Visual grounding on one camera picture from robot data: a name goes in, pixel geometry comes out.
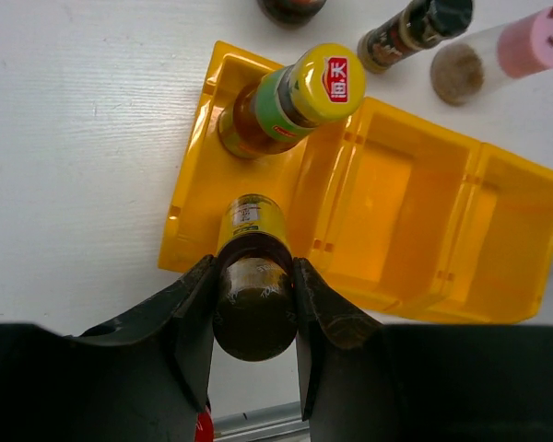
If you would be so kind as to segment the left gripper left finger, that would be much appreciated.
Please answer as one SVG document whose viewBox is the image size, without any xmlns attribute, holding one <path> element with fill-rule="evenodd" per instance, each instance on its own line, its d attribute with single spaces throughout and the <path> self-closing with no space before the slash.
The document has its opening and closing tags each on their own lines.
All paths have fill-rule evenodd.
<svg viewBox="0 0 553 442">
<path fill-rule="evenodd" d="M 196 413 L 207 399 L 216 260 L 70 340 L 91 413 Z"/>
</svg>

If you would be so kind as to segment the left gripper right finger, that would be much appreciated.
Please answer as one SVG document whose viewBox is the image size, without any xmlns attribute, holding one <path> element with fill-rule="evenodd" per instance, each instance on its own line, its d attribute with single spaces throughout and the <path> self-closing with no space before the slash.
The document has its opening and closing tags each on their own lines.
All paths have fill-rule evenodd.
<svg viewBox="0 0 553 442">
<path fill-rule="evenodd" d="M 346 421 L 378 410 L 385 396 L 382 324 L 337 293 L 304 258 L 293 260 L 302 419 Z"/>
</svg>

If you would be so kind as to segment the small yellow-label oil bottle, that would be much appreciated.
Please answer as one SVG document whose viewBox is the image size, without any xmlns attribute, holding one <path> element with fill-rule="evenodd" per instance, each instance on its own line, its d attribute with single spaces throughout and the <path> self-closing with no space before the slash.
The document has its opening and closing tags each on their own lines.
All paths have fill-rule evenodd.
<svg viewBox="0 0 553 442">
<path fill-rule="evenodd" d="M 246 362 L 281 355 L 296 337 L 298 320 L 293 258 L 277 203 L 258 193 L 236 198 L 221 218 L 217 253 L 218 344 Z"/>
</svg>

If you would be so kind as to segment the yellow-cap green-label sauce bottle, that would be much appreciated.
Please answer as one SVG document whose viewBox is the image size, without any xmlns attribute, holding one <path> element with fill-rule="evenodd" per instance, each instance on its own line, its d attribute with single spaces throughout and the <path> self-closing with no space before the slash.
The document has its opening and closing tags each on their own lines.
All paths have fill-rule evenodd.
<svg viewBox="0 0 553 442">
<path fill-rule="evenodd" d="M 365 90 L 358 56 L 338 43 L 319 44 L 245 86 L 218 117 L 218 138 L 236 157 L 279 155 L 319 127 L 348 118 Z"/>
</svg>

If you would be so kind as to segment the front red-lid sauce jar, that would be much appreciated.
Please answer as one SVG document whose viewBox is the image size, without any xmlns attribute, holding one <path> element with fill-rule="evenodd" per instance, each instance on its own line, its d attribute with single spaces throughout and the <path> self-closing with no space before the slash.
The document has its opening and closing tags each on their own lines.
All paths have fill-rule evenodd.
<svg viewBox="0 0 553 442">
<path fill-rule="evenodd" d="M 214 425 L 211 417 L 211 410 L 207 405 L 205 409 L 197 415 L 194 442 L 213 442 Z"/>
</svg>

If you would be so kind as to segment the red-lid sauce jar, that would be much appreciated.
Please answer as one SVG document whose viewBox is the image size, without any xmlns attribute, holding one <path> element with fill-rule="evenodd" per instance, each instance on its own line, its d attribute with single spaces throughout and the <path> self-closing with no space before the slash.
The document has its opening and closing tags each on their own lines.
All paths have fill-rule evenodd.
<svg viewBox="0 0 553 442">
<path fill-rule="evenodd" d="M 197 415 L 194 442 L 213 442 L 214 425 L 211 417 L 211 410 L 207 405 L 205 409 Z"/>
<path fill-rule="evenodd" d="M 297 27 L 310 22 L 325 6 L 325 0 L 258 0 L 263 12 L 280 25 Z"/>
</svg>

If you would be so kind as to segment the yellow three-compartment bin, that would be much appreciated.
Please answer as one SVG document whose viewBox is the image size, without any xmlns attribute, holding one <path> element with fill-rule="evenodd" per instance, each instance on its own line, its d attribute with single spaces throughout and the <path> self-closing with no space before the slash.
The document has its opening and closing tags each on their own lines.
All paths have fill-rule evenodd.
<svg viewBox="0 0 553 442">
<path fill-rule="evenodd" d="M 288 152 L 219 142 L 218 115 L 277 63 L 215 44 L 171 197 L 159 267 L 218 250 L 229 204 L 282 209 L 292 253 L 357 306 L 439 323 L 515 323 L 540 309 L 553 259 L 553 170 L 377 99 Z"/>
</svg>

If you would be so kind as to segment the rear red-lid sauce jar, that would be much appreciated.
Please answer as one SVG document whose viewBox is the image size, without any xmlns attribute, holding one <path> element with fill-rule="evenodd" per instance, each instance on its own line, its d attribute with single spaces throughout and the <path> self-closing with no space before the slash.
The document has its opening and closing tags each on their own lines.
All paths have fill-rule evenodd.
<svg viewBox="0 0 553 442">
<path fill-rule="evenodd" d="M 297 27 L 310 22 L 325 6 L 325 0 L 258 0 L 263 12 L 280 25 Z"/>
</svg>

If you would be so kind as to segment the black-cap spice jar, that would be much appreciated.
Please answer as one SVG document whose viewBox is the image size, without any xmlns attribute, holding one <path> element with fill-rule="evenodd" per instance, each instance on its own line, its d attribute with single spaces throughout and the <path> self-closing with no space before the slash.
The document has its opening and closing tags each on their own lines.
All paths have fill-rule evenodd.
<svg viewBox="0 0 553 442">
<path fill-rule="evenodd" d="M 359 40 L 358 57 L 366 70 L 382 73 L 418 52 L 464 34 L 473 12 L 472 0 L 412 1 Z"/>
</svg>

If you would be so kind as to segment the pink-cap spice shaker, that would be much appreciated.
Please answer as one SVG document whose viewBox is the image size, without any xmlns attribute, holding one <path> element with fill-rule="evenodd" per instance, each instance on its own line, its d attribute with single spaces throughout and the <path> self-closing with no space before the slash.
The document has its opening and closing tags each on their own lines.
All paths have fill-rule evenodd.
<svg viewBox="0 0 553 442">
<path fill-rule="evenodd" d="M 442 47 L 429 75 L 436 95 L 462 106 L 511 82 L 553 69 L 553 6 Z"/>
</svg>

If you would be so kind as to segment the aluminium table rail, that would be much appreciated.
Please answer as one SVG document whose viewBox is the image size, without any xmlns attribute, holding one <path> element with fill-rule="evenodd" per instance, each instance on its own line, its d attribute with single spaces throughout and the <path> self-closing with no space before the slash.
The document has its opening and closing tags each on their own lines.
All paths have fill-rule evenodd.
<svg viewBox="0 0 553 442">
<path fill-rule="evenodd" d="M 296 401 L 215 419 L 214 440 L 293 442 L 310 441 L 311 436 Z"/>
</svg>

